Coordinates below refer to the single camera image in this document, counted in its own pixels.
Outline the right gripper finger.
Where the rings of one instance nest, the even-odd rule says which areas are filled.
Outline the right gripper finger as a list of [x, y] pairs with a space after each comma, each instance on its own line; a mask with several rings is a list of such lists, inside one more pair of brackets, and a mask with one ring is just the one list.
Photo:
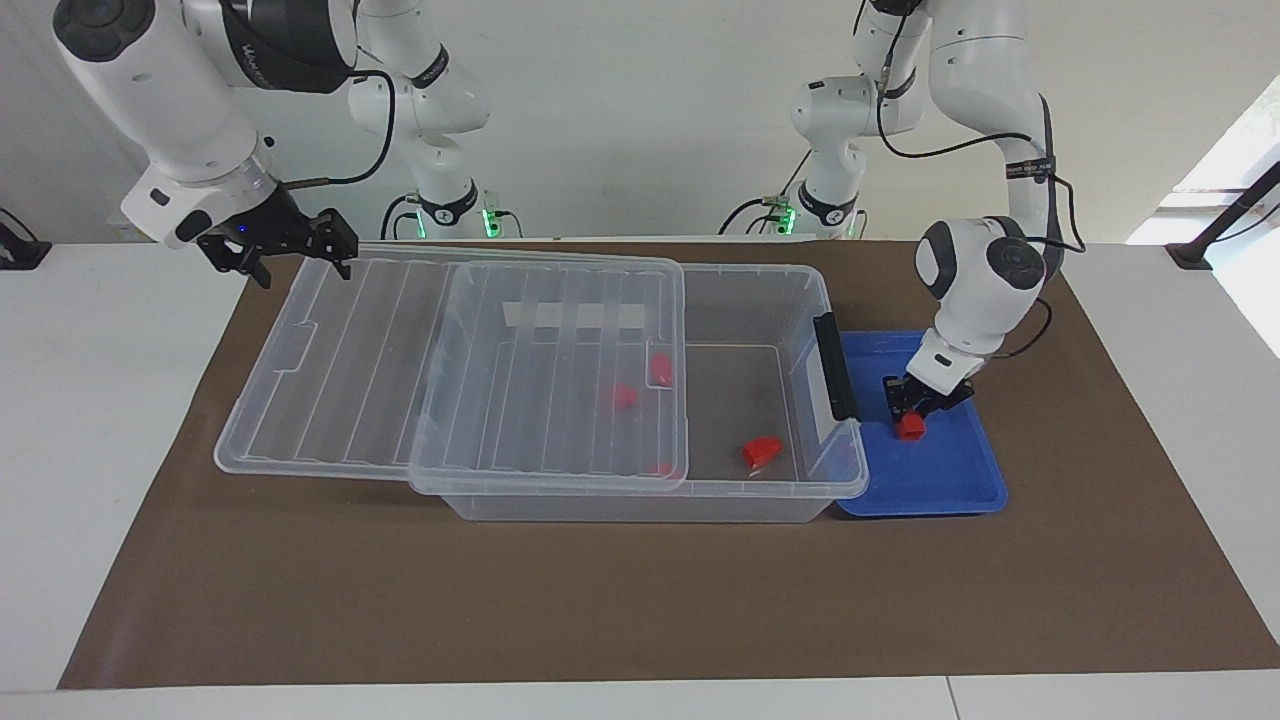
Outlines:
[[337, 209], [324, 209], [310, 219], [310, 258], [329, 263], [349, 281], [349, 261], [358, 256], [358, 234]]
[[262, 264], [257, 247], [241, 249], [227, 240], [206, 240], [205, 258], [216, 272], [234, 272], [250, 278], [262, 290], [270, 290], [273, 286], [273, 275]]

